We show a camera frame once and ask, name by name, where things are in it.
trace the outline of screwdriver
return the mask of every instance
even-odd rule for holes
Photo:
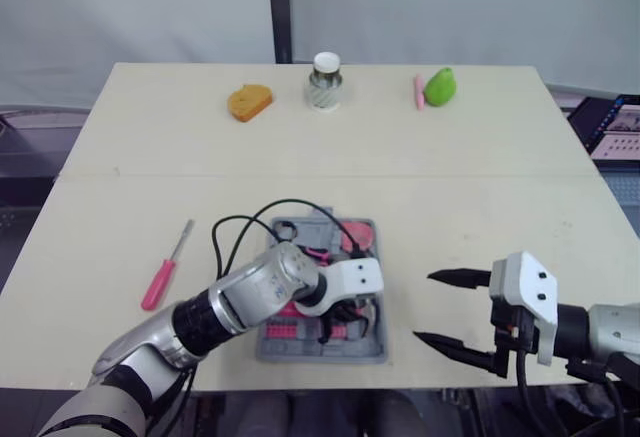
[[[162,261],[160,270],[156,272],[156,276],[151,281],[151,285],[147,289],[147,293],[144,294],[144,298],[140,304],[144,310],[154,310],[158,305],[158,302],[160,302],[160,299],[164,295],[164,291],[167,289],[167,285],[171,280],[171,273],[176,266],[176,257],[178,257],[178,253],[180,252],[184,241],[187,240],[192,227],[193,219],[187,220],[187,225],[184,226],[182,235],[180,235],[180,240],[178,240],[178,244],[173,250],[171,257]]]

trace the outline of table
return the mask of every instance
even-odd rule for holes
[[[412,76],[436,70],[345,66],[344,105],[325,115],[302,101],[308,66],[118,64],[0,295],[0,386],[84,387],[104,347],[149,315],[140,299],[187,218],[166,303],[212,282],[215,220],[281,197],[376,222],[389,360],[263,363],[254,331],[202,362],[197,390],[513,383],[513,370],[507,382],[449,361],[411,331],[491,349],[486,289],[425,276],[522,249],[556,275],[564,303],[637,301],[638,239],[535,70],[454,67],[459,94],[418,112]],[[225,104],[244,83],[275,95],[248,124]],[[227,252],[237,228],[221,234]],[[260,229],[248,237],[238,265],[264,250]],[[531,383],[572,381],[562,360],[533,361]]]

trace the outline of white curtain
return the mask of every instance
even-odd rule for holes
[[[534,65],[545,82],[640,92],[640,0],[291,0],[294,59]]]
[[[114,62],[274,62],[269,0],[0,0],[0,105],[91,107]]]

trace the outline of pear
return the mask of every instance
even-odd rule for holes
[[[438,73],[427,82],[423,93],[425,100],[435,107],[449,102],[451,97],[456,93],[456,80],[453,77],[453,70],[449,67],[440,69]]]

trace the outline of wire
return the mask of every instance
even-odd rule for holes
[[[271,236],[274,239],[276,239],[277,242],[282,242],[282,239],[280,238],[280,236],[278,235],[278,233],[275,230],[273,230],[267,224],[265,224],[264,222],[262,222],[261,220],[255,218],[255,217],[250,217],[248,215],[230,215],[229,217],[225,217],[223,219],[220,219],[211,228],[211,241],[213,242],[213,250],[214,250],[214,252],[216,254],[216,263],[218,265],[218,270],[216,271],[216,280],[218,280],[218,279],[220,279],[222,277],[222,255],[220,253],[220,245],[218,244],[218,235],[217,235],[218,227],[221,224],[224,224],[225,222],[227,222],[229,220],[237,220],[237,219],[248,220],[249,221],[248,225],[251,225],[253,222],[259,224],[267,232],[269,232],[271,234]]]
[[[640,416],[640,410],[638,409],[628,410],[622,415],[623,418],[636,418],[638,416]],[[575,434],[571,434],[571,437],[592,437],[595,435],[602,435],[600,432],[605,430],[614,419],[615,417],[610,417],[608,419],[598,420],[584,429],[579,430]]]
[[[553,433],[549,432],[547,427],[538,418],[538,415],[536,414],[535,410],[533,409],[533,405],[531,404],[531,399],[529,398],[529,389],[527,387],[527,374],[525,368],[526,358],[527,352],[523,349],[519,349],[516,354],[516,378],[518,380],[518,392],[520,393],[520,400],[522,400],[522,404],[524,405],[524,409],[527,412],[527,416],[535,427],[536,432],[543,437],[546,437],[547,435],[553,435]]]
[[[622,399],[620,399],[620,392],[618,392],[615,384],[608,377],[606,377],[604,386],[607,389],[607,394],[609,394],[609,398],[613,402],[613,408],[615,409],[616,432],[619,437],[624,437],[624,407],[622,406]]]
[[[187,384],[187,388],[184,391],[184,395],[182,396],[182,402],[180,402],[180,407],[178,407],[178,410],[173,416],[173,419],[171,419],[171,422],[167,424],[167,427],[165,427],[164,432],[160,434],[160,437],[168,437],[171,431],[173,430],[173,428],[178,423],[178,420],[180,420],[180,416],[184,412],[184,408],[187,406],[187,400],[189,400],[189,396],[191,395],[191,387],[193,386],[193,381],[196,378],[196,370],[198,370],[197,364],[194,367],[192,367],[190,370],[189,383]]]
[[[269,210],[271,207],[275,207],[276,205],[280,205],[280,204],[303,204],[303,205],[308,205],[309,207],[312,207],[312,208],[316,209],[318,212],[326,215],[334,224],[336,224],[336,226],[351,241],[351,244],[353,246],[353,252],[351,252],[351,255],[352,256],[354,256],[354,255],[360,256],[362,254],[362,251],[360,250],[360,245],[358,244],[358,242],[356,242],[356,239],[353,238],[353,236],[346,229],[346,227],[344,225],[342,225],[342,222],[340,222],[333,215],[331,215],[330,212],[327,212],[325,209],[323,209],[319,205],[314,204],[313,202],[309,202],[307,200],[302,200],[302,199],[280,199],[280,200],[276,200],[276,201],[271,202],[270,204],[264,206],[258,212],[253,214],[253,218],[257,219],[264,212]],[[245,233],[247,232],[247,230],[249,229],[249,227],[251,226],[251,224],[252,224],[252,222],[247,222],[247,224],[244,226],[244,228],[240,232],[240,235],[238,235],[238,238],[236,239],[236,243],[233,245],[233,249],[231,249],[231,254],[229,255],[229,261],[227,262],[227,266],[225,267],[224,272],[222,273],[222,276],[227,275],[229,273],[229,271],[231,270],[231,265],[233,265],[233,259],[235,259],[235,257],[236,257],[236,253],[238,252],[238,247],[240,247],[240,243],[242,242],[242,239],[243,239]]]

